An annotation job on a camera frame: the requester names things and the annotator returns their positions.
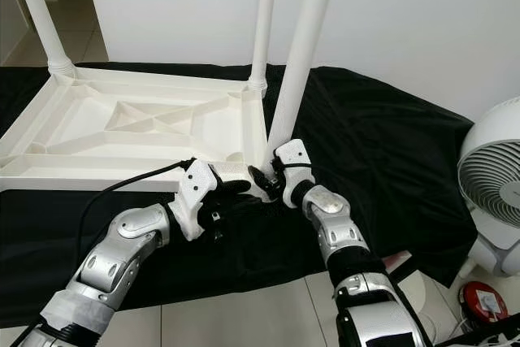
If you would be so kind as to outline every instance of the cable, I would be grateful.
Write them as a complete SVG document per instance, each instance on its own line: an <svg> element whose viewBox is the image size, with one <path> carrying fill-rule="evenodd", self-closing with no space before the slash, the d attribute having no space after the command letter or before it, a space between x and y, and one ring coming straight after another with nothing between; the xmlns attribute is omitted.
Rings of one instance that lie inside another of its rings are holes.
<svg viewBox="0 0 520 347"><path fill-rule="evenodd" d="M38 314L38 316L24 329L22 333L19 334L19 336L11 343L11 347L17 347L22 344L22 341L25 340L25 338L31 333L31 331L36 328L38 324L41 323L41 316Z"/></svg>
<svg viewBox="0 0 520 347"><path fill-rule="evenodd" d="M458 328L462 327L465 323L468 322L468 320L469 320L469 319L466 318L466 319L462 319L461 321L459 321L459 323L457 324L457 326L455 326L455 328L453 329L452 333L449 334L447 340L451 339L452 336L455 335L455 332L458 330Z"/></svg>
<svg viewBox="0 0 520 347"><path fill-rule="evenodd" d="M483 347L510 347L513 343L520 341L520 334L516 335L513 339L507 340L505 343L488 343L486 345L482 345Z"/></svg>
<svg viewBox="0 0 520 347"><path fill-rule="evenodd" d="M186 170L193 163L193 160L194 160L194 158L191 158L190 160L181 160L180 162L171 164L169 166L166 166L166 167L163 167L163 168L159 168L159 169L154 170L154 171L146 172L144 174L140 174L138 176L134 176L133 178L122 180L119 183L116 183L116 184L113 184L110 187L107 187L106 189L100 191L99 193L94 195L92 198L90 198L90 200L87 202L86 206L84 207L83 212L81 213L80 222L78 223L78 228L77 228L77 232L76 232L76 248L75 248L75 251L74 251L74 254L75 254L75 256L74 256L75 267L72 270L72 272L75 272L76 269L81 265L81 258L82 258L82 256L81 256L81 237L83 236L83 227L85 225L85 218L86 218L87 214L89 213L90 208L95 203L95 201L97 201L99 198L103 197L104 195L106 195L110 191L114 191L116 189L121 189L122 187L124 187L124 186L126 186L128 184L137 182L138 180L143 180L143 179L146 179L146 178L150 178L151 176L156 176L156 175L162 174L164 172L171 171L171 170L173 170L175 168L178 168L178 167L182 167L183 169ZM106 227L108 227L108 225L110 225L110 222L111 221L109 221L108 223L103 225L102 229L100 229L97 232L95 241L105 231Z"/></svg>
<svg viewBox="0 0 520 347"><path fill-rule="evenodd" d="M437 342L437 327L436 327L436 323L433 321L433 319L430 317L429 314L426 314L424 312L417 313L417 316L418 317L423 316L423 317L427 318L430 321L431 329L433 330L433 337L431 338L431 343L433 345L435 345L435 343Z"/></svg>

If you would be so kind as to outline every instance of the floor tile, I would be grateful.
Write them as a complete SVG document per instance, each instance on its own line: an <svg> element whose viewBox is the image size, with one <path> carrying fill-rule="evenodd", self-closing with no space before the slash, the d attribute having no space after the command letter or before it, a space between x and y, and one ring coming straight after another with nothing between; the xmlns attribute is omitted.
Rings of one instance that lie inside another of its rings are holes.
<svg viewBox="0 0 520 347"><path fill-rule="evenodd" d="M47 6L58 30L94 30L97 18L93 0L59 0L49 2Z"/></svg>
<svg viewBox="0 0 520 347"><path fill-rule="evenodd" d="M461 320L461 306L458 303L458 292L465 282L467 282L467 280L463 280L459 276L455 278L450 288L445 288L439 282L435 282L437 289L443 296L446 304L448 304L449 309L452 311L452 314L455 316L457 321Z"/></svg>
<svg viewBox="0 0 520 347"><path fill-rule="evenodd" d="M87 49L92 32L59 32L65 53L73 63L79 63ZM46 67L47 56L43 50L40 37L34 33L15 57L6 61L7 66L14 67Z"/></svg>
<svg viewBox="0 0 520 347"><path fill-rule="evenodd" d="M100 32L94 32L84 53L83 63L108 61L105 42Z"/></svg>
<svg viewBox="0 0 520 347"><path fill-rule="evenodd" d="M406 298L408 298L408 302L412 308L414 308L415 313L420 312L427 299L423 274L420 271L413 272L399 282L399 287L405 293Z"/></svg>
<svg viewBox="0 0 520 347"><path fill-rule="evenodd" d="M97 347L160 347L161 307L118 312Z"/></svg>
<svg viewBox="0 0 520 347"><path fill-rule="evenodd" d="M318 320L323 330L323 335L327 341L327 347L337 347L338 332L336 330L337 309L332 294L334 288L328 272L308 275L305 277L309 286L310 296L314 303L314 308L318 314Z"/></svg>
<svg viewBox="0 0 520 347"><path fill-rule="evenodd" d="M324 347L304 280L162 307L162 347Z"/></svg>
<svg viewBox="0 0 520 347"><path fill-rule="evenodd" d="M7 347L24 331L25 327L0 329L0 347Z"/></svg>
<svg viewBox="0 0 520 347"><path fill-rule="evenodd" d="M435 281L424 274L422 274L422 278L426 289L426 302L418 313L418 317L426 329L432 324L435 325L435 343L440 343L449 338L458 321L440 294Z"/></svg>

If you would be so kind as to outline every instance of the white fan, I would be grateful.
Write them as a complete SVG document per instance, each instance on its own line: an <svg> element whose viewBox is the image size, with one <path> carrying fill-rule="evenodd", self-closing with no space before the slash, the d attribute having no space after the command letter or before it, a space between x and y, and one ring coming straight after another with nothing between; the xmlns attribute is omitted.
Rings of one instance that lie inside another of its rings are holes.
<svg viewBox="0 0 520 347"><path fill-rule="evenodd" d="M520 272L520 97L493 107L468 132L458 164L479 236L469 257L494 275Z"/></svg>

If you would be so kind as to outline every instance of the black cable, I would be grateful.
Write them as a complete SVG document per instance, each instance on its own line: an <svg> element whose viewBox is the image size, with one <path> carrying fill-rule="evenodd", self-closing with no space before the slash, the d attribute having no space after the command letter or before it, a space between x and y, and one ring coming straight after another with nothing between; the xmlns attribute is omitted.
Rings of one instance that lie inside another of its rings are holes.
<svg viewBox="0 0 520 347"><path fill-rule="evenodd" d="M74 254L75 254L75 256L74 256L74 260L75 260L74 264L75 264L75 266L74 266L74 269L72 270L72 272L75 272L76 269L81 265L81 258L82 258L82 254L81 254L81 237L83 236L83 227L85 225L85 218L86 218L87 214L89 213L90 208L95 203L95 201L97 201L100 197L103 197L105 194L109 193L110 191L114 191L116 189L121 189L122 187L124 187L124 186L126 186L128 184L137 182L138 180L143 180L143 179L146 179L146 178L150 178L151 176L156 176L156 175L162 174L164 172L171 171L171 170L173 170L175 168L178 168L178 167L182 167L183 169L186 170L192 164L193 160L194 160L194 158L191 158L190 160L181 160L180 162L171 164L169 166L166 166L166 167L163 167L163 168L159 168L159 169L154 170L154 171L146 172L144 174L140 174L138 176L134 176L133 178L122 180L119 183L116 183L116 184L113 184L110 187L107 187L106 189L100 191L99 193L94 195L92 198L90 198L90 200L87 202L86 206L84 207L83 212L81 213L80 222L78 224L78 229L77 229L77 232L76 232L76 248L75 248L75 252L74 252ZM108 221L107 223L105 223L103 225L102 229L100 229L97 232L96 239L94 240L94 242L103 234L103 232L110 225L110 223L111 223L111 221Z"/></svg>
<svg viewBox="0 0 520 347"><path fill-rule="evenodd" d="M24 329L22 333L19 334L19 336L11 343L11 347L18 347L22 344L22 341L25 340L25 338L28 336L31 331L36 328L38 324L41 323L41 316L38 314L38 316Z"/></svg>

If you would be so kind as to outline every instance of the white wall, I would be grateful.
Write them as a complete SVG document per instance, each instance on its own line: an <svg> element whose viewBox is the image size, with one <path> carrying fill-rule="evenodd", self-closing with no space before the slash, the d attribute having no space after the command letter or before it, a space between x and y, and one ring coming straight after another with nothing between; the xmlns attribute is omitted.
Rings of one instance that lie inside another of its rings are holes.
<svg viewBox="0 0 520 347"><path fill-rule="evenodd" d="M17 0L0 0L0 64L25 37L29 25Z"/></svg>
<svg viewBox="0 0 520 347"><path fill-rule="evenodd" d="M94 0L111 61L250 63L257 0ZM276 0L285 63L301 0ZM520 94L520 0L331 0L315 65L347 67L471 119Z"/></svg>

